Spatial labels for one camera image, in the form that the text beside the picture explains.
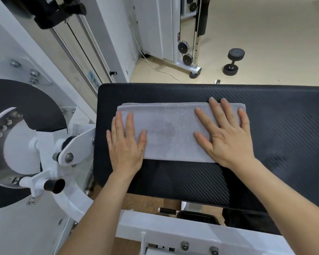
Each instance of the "towel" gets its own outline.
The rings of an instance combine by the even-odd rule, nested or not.
[[[240,124],[237,110],[245,111],[246,107],[240,103],[231,106]],[[124,127],[128,113],[133,112],[137,142],[141,131],[147,131],[145,159],[214,163],[193,136],[200,132],[210,138],[194,112],[196,107],[218,125],[208,103],[125,103],[117,110],[122,113]]]

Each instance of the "floor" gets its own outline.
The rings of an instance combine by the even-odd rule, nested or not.
[[[194,18],[181,22],[181,40],[192,46]],[[235,76],[226,76],[231,48],[246,55],[236,64]],[[198,65],[201,75],[190,79],[186,71],[150,57],[156,70],[170,73],[182,83],[269,84],[319,86],[319,0],[211,0],[206,34],[200,40]],[[168,74],[154,71],[140,58],[133,83],[179,83]],[[178,209],[179,201],[127,194],[123,209],[157,213],[158,207]],[[221,208],[204,206],[204,213],[221,223]],[[116,238],[113,254],[139,253],[139,242]]]

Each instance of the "hand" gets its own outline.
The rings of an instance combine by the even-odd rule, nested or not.
[[[132,112],[128,114],[125,132],[126,136],[124,135],[122,114],[117,111],[116,117],[112,119],[111,131],[106,131],[110,160],[115,175],[132,180],[142,166],[144,150],[147,145],[147,133],[146,131],[141,132],[137,144]]]
[[[240,127],[232,106],[225,98],[221,99],[224,111],[214,98],[209,98],[209,105],[220,127],[217,127],[202,109],[196,108],[196,115],[209,131],[212,142],[201,133],[195,132],[194,136],[211,158],[234,171],[242,163],[254,158],[248,116],[241,108],[238,110],[242,122]]]

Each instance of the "person's left hand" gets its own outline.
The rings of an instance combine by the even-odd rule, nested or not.
[[[128,114],[125,132],[120,111],[112,119],[111,131],[106,131],[110,159],[114,174],[119,178],[132,179],[142,166],[147,133],[142,131],[138,144],[135,140],[134,116]]]

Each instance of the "white power cord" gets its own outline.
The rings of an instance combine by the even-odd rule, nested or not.
[[[131,30],[132,30],[132,34],[134,35],[134,40],[136,41],[136,44],[137,44],[137,46],[138,46],[138,50],[140,51],[140,54],[144,57],[145,61],[147,61],[147,63],[150,65],[150,67],[151,67],[154,71],[158,71],[158,72],[161,72],[161,73],[165,73],[165,74],[170,75],[171,77],[173,77],[175,80],[178,80],[178,81],[182,84],[182,82],[181,82],[178,78],[175,78],[175,77],[172,76],[170,73],[163,72],[163,71],[159,71],[159,70],[156,70],[156,69],[154,69],[154,68],[152,67],[152,65],[151,65],[151,64],[148,62],[148,60],[145,58],[145,56],[143,55],[143,53],[142,53],[142,51],[141,51],[141,49],[140,49],[140,47],[139,47],[139,44],[138,44],[138,42],[137,42],[137,40],[136,40],[136,38],[135,38],[135,33],[134,33],[134,30],[133,30],[132,26],[131,26]]]

